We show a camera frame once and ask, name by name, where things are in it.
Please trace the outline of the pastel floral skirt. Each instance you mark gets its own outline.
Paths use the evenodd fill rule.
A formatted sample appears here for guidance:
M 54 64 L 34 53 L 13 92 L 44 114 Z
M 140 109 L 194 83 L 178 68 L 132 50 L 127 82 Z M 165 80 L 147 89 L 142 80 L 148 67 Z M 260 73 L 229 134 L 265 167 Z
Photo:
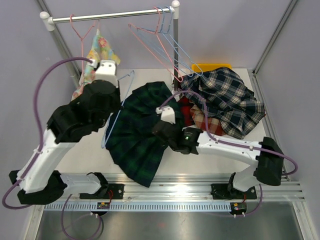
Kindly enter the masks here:
M 96 34 L 92 40 L 91 49 L 86 56 L 88 59 L 96 60 L 98 64 L 102 60 L 112 60 L 115 61 L 117 65 L 121 63 L 120 58 L 115 54 L 111 48 L 109 42 L 101 35 L 99 29 L 96 30 Z M 73 101 L 83 92 L 86 85 L 91 84 L 96 77 L 96 70 L 94 67 L 90 66 L 87 62 L 79 80 L 79 87 L 73 92 L 71 100 Z

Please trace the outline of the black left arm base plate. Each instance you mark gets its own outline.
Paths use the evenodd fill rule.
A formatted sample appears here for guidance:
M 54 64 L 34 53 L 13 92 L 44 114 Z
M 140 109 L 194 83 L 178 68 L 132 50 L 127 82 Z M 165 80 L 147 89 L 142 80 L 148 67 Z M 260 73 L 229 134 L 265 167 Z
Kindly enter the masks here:
M 80 193 L 82 200 L 122 200 L 124 195 L 124 184 L 107 183 L 101 186 L 95 193 Z

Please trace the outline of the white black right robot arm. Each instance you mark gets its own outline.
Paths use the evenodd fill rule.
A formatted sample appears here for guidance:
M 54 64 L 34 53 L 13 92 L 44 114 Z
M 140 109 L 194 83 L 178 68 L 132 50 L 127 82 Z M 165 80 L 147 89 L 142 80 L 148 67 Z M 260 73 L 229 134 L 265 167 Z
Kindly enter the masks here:
M 228 183 L 211 185 L 214 200 L 254 200 L 257 197 L 251 192 L 254 186 L 281 184 L 284 156 L 271 137 L 265 136 L 262 141 L 210 137 L 201 129 L 181 128 L 163 120 L 153 127 L 152 134 L 173 151 L 184 155 L 215 155 L 248 165 L 246 169 L 232 173 Z

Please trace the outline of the navy white plaid skirt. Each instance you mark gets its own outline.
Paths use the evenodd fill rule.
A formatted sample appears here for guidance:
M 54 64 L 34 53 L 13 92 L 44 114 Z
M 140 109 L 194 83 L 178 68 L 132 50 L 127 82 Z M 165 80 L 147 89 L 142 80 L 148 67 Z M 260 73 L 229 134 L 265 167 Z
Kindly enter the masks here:
M 184 97 L 204 113 L 206 130 L 208 118 L 215 118 L 226 135 L 242 140 L 266 115 L 264 103 L 228 67 L 206 71 L 201 76 L 184 75 L 179 87 Z

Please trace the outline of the rust beige plaid skirt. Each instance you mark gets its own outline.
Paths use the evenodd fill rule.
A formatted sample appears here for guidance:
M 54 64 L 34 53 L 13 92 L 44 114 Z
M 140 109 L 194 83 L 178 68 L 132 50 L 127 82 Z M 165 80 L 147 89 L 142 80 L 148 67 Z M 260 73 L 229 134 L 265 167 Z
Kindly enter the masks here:
M 206 131 L 206 121 L 204 113 L 196 106 L 190 110 L 191 116 L 193 118 L 194 124 L 203 131 Z M 222 128 L 220 120 L 217 118 L 208 117 L 208 130 L 213 135 L 224 136 L 226 135 L 225 131 Z

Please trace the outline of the red navy plaid skirt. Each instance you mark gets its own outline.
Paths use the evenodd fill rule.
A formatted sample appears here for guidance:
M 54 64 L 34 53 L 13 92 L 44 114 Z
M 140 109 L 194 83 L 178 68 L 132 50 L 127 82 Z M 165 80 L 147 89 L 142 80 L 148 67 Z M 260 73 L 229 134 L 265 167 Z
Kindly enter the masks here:
M 183 114 L 184 126 L 189 127 L 194 125 L 195 123 L 190 112 L 194 104 L 191 103 L 185 96 L 183 96 L 177 103 L 180 107 L 181 113 Z

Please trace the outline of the dark green plaid skirt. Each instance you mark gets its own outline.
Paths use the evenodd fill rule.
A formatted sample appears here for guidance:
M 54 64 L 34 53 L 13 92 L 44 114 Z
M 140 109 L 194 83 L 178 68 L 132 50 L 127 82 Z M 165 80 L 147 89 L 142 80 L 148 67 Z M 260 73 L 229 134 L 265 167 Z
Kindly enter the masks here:
M 120 113 L 110 117 L 106 130 L 105 148 L 113 162 L 128 178 L 147 188 L 168 147 L 152 133 L 160 121 L 156 108 L 171 95 L 163 81 L 146 83 L 125 99 Z

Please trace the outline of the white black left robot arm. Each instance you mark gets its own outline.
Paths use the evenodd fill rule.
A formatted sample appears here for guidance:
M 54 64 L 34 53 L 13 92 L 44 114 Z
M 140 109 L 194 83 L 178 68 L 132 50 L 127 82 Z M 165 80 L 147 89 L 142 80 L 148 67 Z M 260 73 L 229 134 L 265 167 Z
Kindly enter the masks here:
M 69 104 L 58 107 L 47 122 L 41 150 L 31 168 L 13 170 L 9 178 L 18 184 L 22 205 L 47 205 L 63 195 L 79 194 L 81 199 L 107 197 L 109 183 L 100 172 L 60 173 L 56 167 L 82 137 L 98 132 L 110 114 L 121 108 L 120 89 L 109 81 L 95 80 Z

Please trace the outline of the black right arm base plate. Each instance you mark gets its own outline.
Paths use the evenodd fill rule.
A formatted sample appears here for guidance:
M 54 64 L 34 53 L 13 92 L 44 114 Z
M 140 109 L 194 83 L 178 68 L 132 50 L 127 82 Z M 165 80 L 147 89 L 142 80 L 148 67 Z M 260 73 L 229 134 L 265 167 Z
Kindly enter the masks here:
M 237 189 L 228 189 L 227 183 L 213 183 L 210 185 L 212 198 L 214 200 L 256 200 L 257 193 L 255 187 L 242 192 Z

